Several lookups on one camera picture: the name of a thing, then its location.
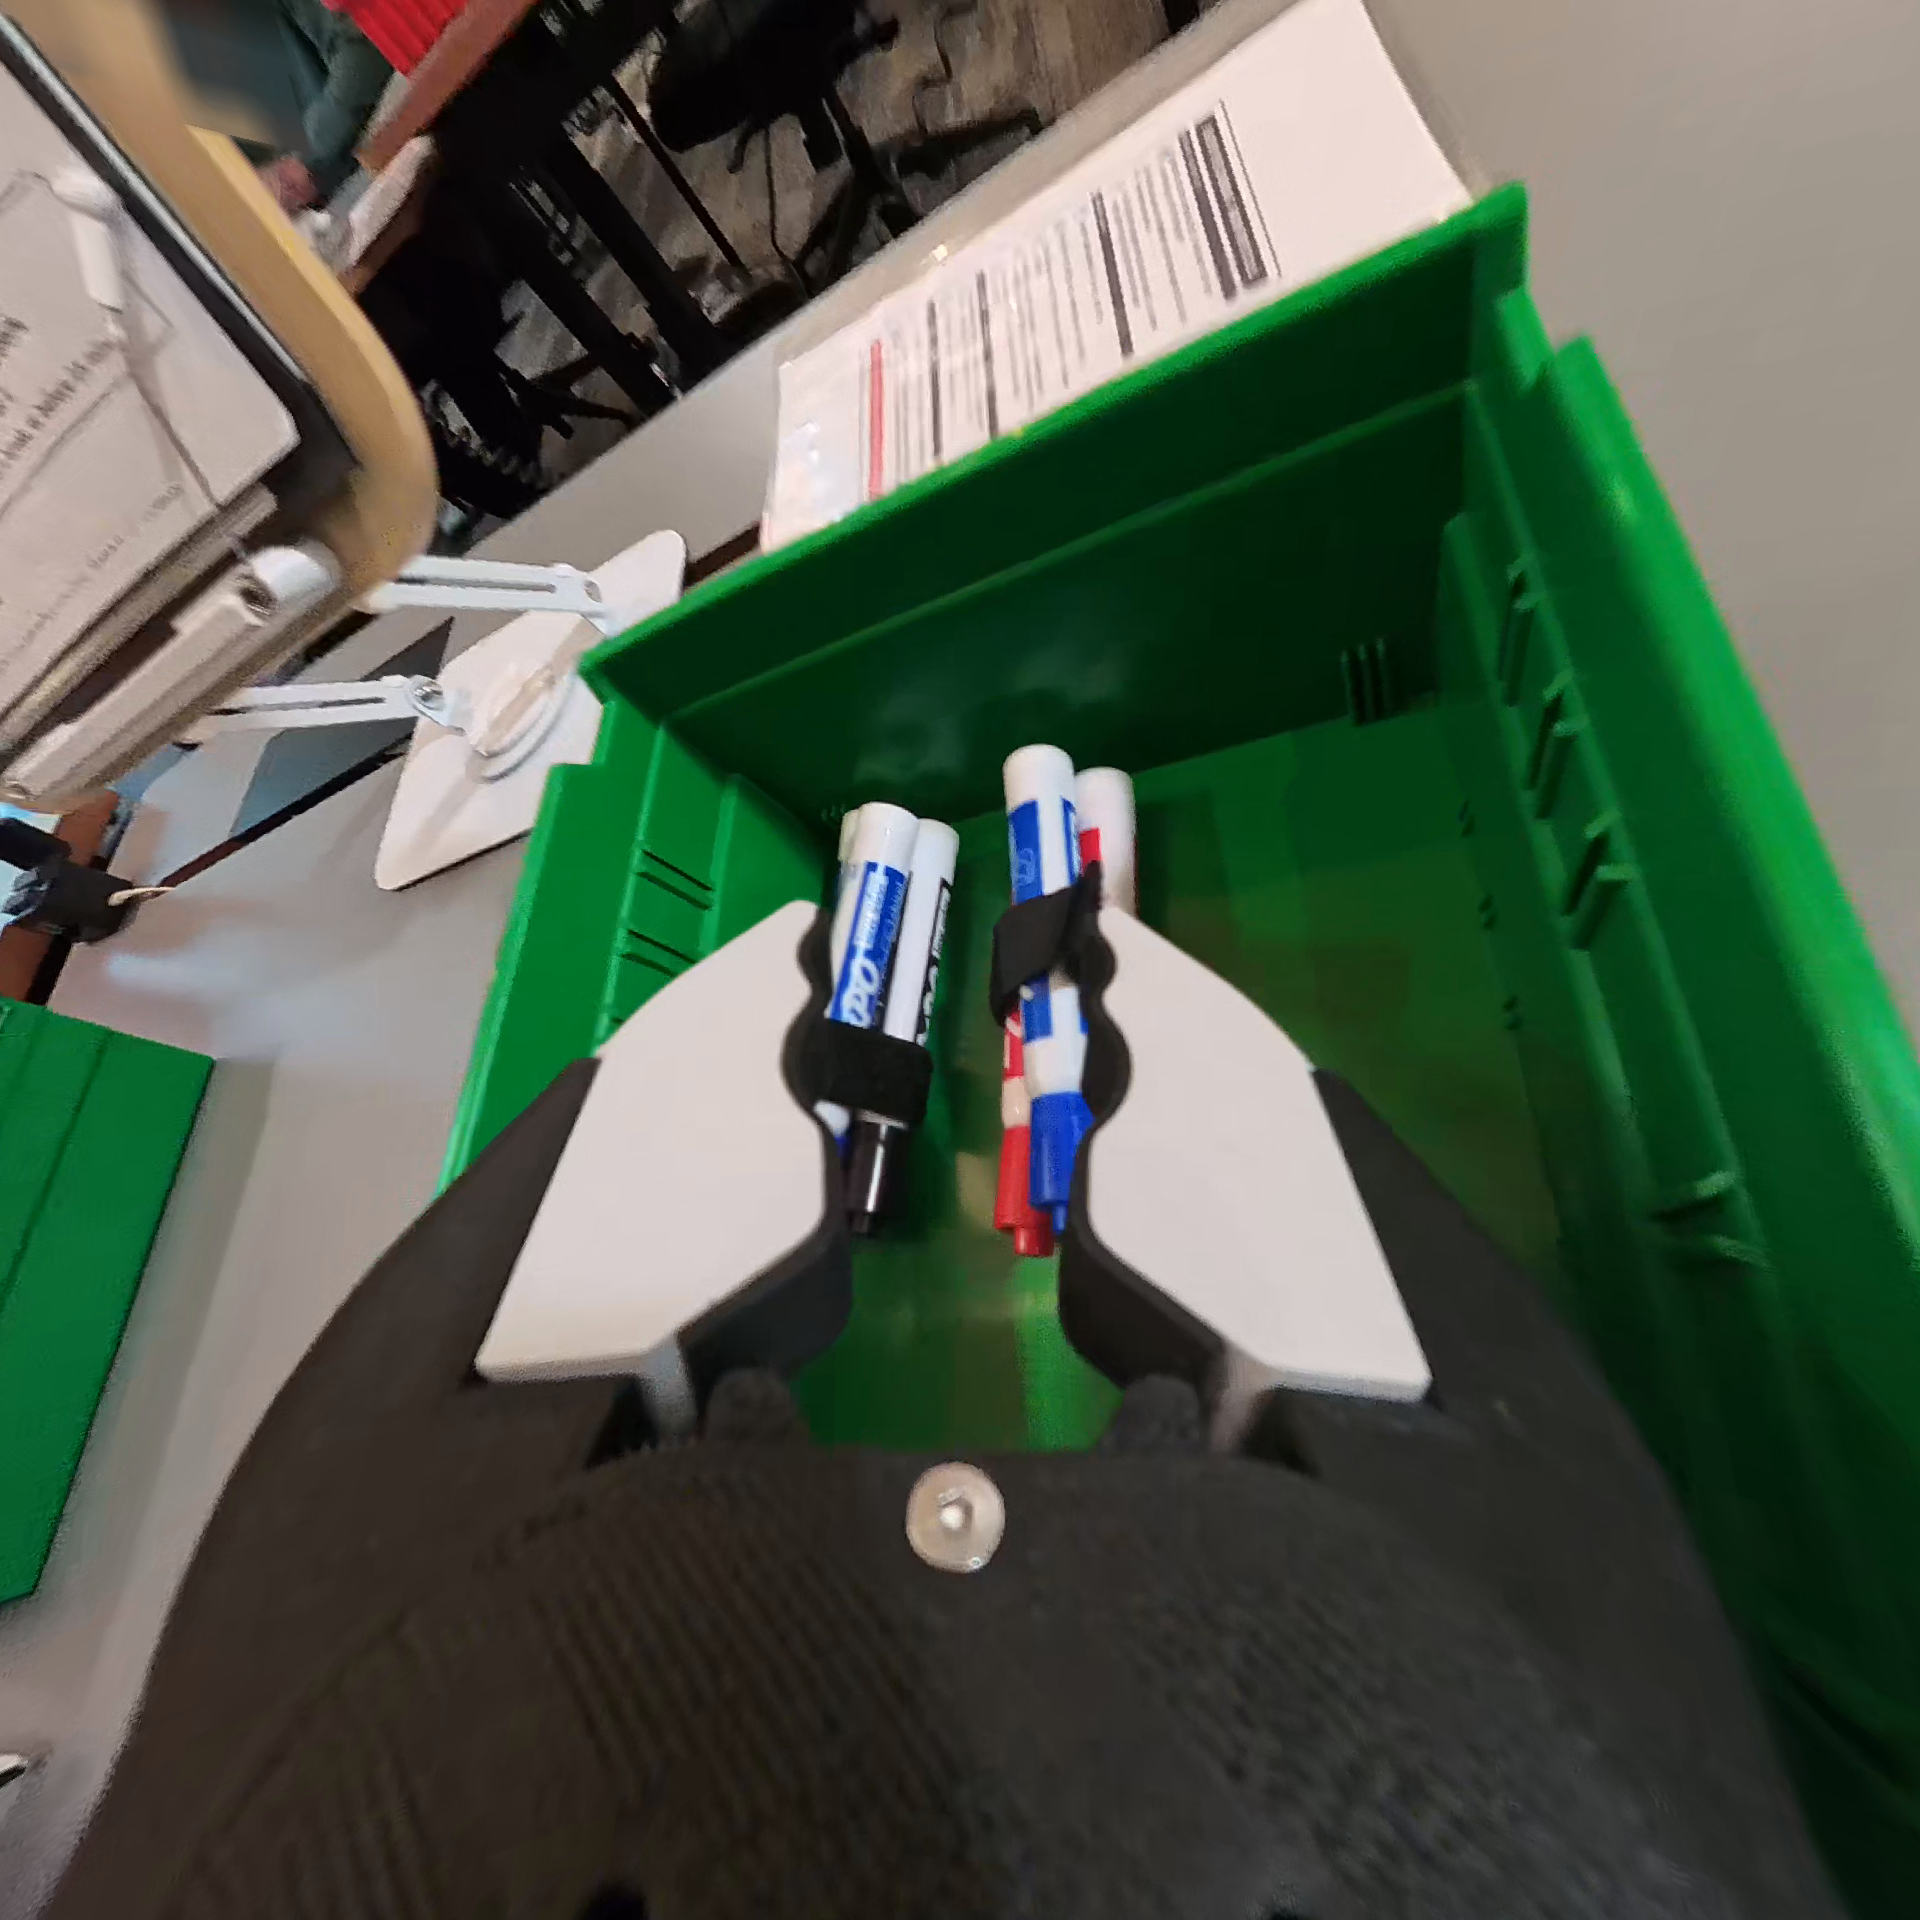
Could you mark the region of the printed instruction sheet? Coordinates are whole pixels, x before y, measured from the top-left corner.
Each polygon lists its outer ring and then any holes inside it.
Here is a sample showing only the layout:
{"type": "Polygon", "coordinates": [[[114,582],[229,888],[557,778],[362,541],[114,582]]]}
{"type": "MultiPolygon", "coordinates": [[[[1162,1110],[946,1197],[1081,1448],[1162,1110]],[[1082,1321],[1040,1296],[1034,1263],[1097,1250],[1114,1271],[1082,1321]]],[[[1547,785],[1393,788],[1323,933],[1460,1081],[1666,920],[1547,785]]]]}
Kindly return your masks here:
{"type": "Polygon", "coordinates": [[[3,80],[3,700],[300,449],[291,406],[136,221],[3,80]]]}

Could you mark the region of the laminated paper sheet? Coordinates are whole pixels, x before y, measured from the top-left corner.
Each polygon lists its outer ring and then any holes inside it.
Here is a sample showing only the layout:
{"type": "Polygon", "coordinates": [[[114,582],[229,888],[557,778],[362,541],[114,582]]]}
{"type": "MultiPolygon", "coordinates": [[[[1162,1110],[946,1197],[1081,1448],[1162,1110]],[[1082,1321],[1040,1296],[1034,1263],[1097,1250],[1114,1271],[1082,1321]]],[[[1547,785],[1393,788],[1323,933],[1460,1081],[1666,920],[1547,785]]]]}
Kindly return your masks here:
{"type": "Polygon", "coordinates": [[[781,367],[760,548],[1019,437],[1472,202],[1358,2],[1307,2],[781,367]]]}

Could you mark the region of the green plastic bin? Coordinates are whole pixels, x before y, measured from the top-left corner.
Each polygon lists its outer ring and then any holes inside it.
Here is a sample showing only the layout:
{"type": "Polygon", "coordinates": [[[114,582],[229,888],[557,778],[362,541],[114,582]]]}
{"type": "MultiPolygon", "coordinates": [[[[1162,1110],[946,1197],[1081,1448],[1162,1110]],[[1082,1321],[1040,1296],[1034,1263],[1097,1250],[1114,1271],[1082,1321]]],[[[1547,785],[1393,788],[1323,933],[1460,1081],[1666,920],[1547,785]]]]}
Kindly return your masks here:
{"type": "Polygon", "coordinates": [[[3,1602],[36,1593],[213,1062],[3,1004],[3,1602]]]}
{"type": "Polygon", "coordinates": [[[1837,1890],[1916,1917],[1908,1031],[1519,187],[743,564],[595,663],[443,1183],[866,800],[958,829],[928,1119],[818,1439],[1081,1448],[995,1234],[1003,762],[1114,765],[1147,923],[1358,1095],[1666,1472],[1837,1890]]]}

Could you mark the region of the black office chair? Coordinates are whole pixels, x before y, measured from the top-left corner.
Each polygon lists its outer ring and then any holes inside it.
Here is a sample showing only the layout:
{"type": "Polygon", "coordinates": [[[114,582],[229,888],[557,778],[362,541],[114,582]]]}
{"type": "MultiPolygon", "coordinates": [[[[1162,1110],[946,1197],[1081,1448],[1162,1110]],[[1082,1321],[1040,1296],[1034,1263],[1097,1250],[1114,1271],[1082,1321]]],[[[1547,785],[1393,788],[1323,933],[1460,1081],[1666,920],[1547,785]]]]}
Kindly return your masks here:
{"type": "Polygon", "coordinates": [[[923,221],[910,181],[935,181],[1047,131],[1047,118],[1020,103],[941,129],[917,118],[901,136],[871,138],[840,84],[899,39],[901,19],[877,4],[708,2],[688,4],[663,41],[647,93],[652,129],[675,154],[731,138],[731,168],[762,138],[768,239],[804,297],[850,272],[868,229],[901,239],[923,221]],[[781,121],[797,122],[817,172],[836,163],[846,168],[797,253],[786,253],[778,235],[772,132],[781,121]]]}

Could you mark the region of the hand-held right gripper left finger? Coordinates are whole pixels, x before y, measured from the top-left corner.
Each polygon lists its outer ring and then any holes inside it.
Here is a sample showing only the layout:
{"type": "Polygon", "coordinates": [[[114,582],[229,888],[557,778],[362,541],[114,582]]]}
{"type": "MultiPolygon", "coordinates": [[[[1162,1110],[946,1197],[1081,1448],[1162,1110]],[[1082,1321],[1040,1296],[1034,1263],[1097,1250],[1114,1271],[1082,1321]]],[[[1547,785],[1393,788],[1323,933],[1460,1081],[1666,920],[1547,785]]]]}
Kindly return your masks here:
{"type": "Polygon", "coordinates": [[[732,1372],[791,1378],[843,1339],[843,1170],[786,1070],[818,1014],[818,918],[782,904],[596,1050],[474,1357],[482,1380],[611,1380],[655,1433],[696,1433],[732,1372]]]}

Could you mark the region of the dark desk panel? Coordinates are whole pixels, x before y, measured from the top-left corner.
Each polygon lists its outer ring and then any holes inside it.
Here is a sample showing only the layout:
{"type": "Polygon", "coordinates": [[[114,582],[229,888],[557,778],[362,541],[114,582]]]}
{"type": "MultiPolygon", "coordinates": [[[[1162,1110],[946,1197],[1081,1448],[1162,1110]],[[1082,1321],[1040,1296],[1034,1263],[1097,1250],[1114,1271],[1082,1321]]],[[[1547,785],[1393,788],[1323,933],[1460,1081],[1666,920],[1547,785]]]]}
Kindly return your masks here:
{"type": "Polygon", "coordinates": [[[397,765],[420,719],[411,689],[438,681],[452,628],[455,620],[443,618],[357,683],[267,685],[258,691],[267,704],[239,703],[208,716],[159,780],[205,785],[240,770],[248,780],[223,790],[233,806],[218,835],[161,862],[149,887],[159,894],[189,887],[397,765]]]}

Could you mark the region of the blue dry-erase marker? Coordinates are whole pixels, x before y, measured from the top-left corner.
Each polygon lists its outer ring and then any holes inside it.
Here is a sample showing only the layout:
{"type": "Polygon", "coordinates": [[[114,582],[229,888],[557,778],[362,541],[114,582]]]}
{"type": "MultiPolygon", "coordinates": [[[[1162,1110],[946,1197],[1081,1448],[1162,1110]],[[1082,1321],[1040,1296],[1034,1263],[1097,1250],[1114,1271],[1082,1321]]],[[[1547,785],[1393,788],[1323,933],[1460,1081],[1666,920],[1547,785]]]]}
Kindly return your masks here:
{"type": "Polygon", "coordinates": [[[875,800],[843,821],[829,930],[826,1018],[872,1032],[886,1008],[920,821],[875,800]]]}
{"type": "Polygon", "coordinates": [[[995,1016],[1020,1014],[1030,1102],[1030,1200],[1055,1236],[1069,1228],[1079,1153],[1092,1131],[1089,1016],[1071,969],[1082,924],[1076,767],[1055,744],[1017,749],[1003,767],[1013,904],[995,930],[995,1016]]]}

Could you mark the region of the red plastic bin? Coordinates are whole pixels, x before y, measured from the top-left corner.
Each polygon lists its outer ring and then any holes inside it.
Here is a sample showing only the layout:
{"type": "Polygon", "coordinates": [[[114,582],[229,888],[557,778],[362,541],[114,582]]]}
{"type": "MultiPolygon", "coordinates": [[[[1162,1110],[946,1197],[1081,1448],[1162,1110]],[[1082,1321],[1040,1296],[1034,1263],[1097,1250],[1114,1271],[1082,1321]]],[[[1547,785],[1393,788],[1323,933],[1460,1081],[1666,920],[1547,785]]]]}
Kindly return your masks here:
{"type": "Polygon", "coordinates": [[[539,2],[327,2],[345,16],[388,64],[413,76],[423,64],[465,78],[479,76],[506,42],[539,12],[539,2]]]}

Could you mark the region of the small black device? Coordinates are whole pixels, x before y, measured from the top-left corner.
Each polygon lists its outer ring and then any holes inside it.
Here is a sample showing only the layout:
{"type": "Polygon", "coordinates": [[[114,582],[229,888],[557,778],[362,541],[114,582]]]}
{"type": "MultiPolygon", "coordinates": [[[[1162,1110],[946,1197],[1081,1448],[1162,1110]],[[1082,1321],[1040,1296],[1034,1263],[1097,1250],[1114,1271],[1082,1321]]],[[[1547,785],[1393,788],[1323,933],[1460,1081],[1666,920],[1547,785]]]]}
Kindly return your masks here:
{"type": "Polygon", "coordinates": [[[60,835],[12,817],[3,819],[3,866],[12,871],[12,880],[5,880],[5,924],[79,946],[106,943],[144,903],[175,890],[86,866],[60,835]]]}

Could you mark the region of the black dry-erase marker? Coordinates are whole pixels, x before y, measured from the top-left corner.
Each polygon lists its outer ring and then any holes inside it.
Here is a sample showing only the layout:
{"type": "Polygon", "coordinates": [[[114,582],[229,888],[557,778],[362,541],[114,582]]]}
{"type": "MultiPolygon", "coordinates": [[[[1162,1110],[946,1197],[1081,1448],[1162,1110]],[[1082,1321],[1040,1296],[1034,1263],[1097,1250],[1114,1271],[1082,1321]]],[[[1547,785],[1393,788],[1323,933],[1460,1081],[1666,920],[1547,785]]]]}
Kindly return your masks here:
{"type": "Polygon", "coordinates": [[[877,1109],[848,1119],[843,1169],[852,1234],[877,1236],[894,1206],[906,1142],[924,1124],[932,1089],[930,1026],[949,934],[958,835],[919,819],[896,958],[875,1043],[855,1049],[860,1092],[877,1109]]]}

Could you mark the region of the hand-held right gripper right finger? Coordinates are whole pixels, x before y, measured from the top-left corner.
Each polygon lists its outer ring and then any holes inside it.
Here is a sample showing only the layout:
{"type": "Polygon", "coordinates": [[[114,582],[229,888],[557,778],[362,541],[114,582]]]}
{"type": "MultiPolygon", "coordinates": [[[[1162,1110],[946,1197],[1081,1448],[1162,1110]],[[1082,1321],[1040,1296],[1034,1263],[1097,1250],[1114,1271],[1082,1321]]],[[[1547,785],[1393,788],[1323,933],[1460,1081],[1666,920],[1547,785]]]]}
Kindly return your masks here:
{"type": "Polygon", "coordinates": [[[1118,1389],[1180,1380],[1237,1451],[1283,1392],[1428,1401],[1430,1362],[1324,1082],[1237,987],[1141,918],[1081,949],[1092,1133],[1059,1312],[1118,1389]]]}

